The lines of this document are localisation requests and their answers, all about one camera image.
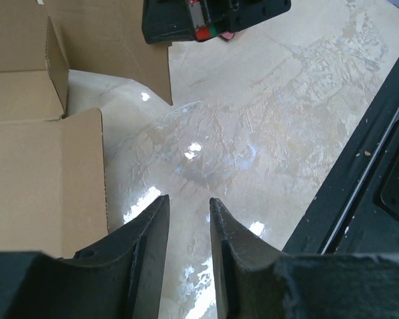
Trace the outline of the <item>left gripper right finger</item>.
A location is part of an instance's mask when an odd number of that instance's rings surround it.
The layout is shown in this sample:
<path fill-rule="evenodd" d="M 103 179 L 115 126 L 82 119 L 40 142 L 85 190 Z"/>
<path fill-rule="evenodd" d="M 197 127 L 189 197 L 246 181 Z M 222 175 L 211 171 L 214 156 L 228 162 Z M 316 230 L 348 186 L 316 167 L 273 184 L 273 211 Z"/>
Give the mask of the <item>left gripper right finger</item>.
<path fill-rule="evenodd" d="M 288 255 L 209 210 L 219 318 L 399 318 L 399 253 Z"/>

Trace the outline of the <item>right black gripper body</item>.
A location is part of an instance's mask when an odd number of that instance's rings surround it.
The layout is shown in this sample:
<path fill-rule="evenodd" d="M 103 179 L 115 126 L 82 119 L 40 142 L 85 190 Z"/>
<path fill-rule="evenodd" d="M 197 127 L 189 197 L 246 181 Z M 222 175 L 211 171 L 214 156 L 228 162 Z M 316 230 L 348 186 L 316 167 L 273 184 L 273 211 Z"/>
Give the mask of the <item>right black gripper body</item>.
<path fill-rule="evenodd" d="M 142 32 L 151 44 L 204 42 L 225 33 L 238 33 L 286 13 L 286 0 L 145 1 Z"/>

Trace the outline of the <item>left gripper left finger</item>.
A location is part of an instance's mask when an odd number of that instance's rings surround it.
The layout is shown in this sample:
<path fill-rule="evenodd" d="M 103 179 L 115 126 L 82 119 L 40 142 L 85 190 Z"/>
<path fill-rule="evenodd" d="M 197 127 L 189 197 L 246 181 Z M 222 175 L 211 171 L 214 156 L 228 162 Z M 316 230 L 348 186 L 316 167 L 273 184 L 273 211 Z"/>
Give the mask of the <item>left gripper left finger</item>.
<path fill-rule="evenodd" d="M 170 198 L 71 259 L 0 252 L 0 318 L 157 318 Z"/>

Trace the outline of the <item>brown cardboard box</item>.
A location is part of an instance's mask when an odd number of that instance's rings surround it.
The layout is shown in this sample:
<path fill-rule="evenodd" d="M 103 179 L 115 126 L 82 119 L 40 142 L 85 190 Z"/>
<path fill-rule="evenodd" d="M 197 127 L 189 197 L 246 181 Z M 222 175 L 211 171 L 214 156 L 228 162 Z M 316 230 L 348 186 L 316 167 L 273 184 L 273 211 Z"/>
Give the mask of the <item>brown cardboard box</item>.
<path fill-rule="evenodd" d="M 0 1 L 0 251 L 73 254 L 108 233 L 102 114 L 67 115 L 68 73 L 136 80 L 170 102 L 141 1 Z"/>

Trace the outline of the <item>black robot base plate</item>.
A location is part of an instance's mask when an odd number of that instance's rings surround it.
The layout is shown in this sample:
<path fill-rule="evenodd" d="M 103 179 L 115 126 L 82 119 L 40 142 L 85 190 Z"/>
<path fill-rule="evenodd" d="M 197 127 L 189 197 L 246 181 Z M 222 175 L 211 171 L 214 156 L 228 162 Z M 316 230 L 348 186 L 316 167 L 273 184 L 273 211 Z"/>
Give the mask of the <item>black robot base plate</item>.
<path fill-rule="evenodd" d="M 399 253 L 399 58 L 283 250 Z"/>

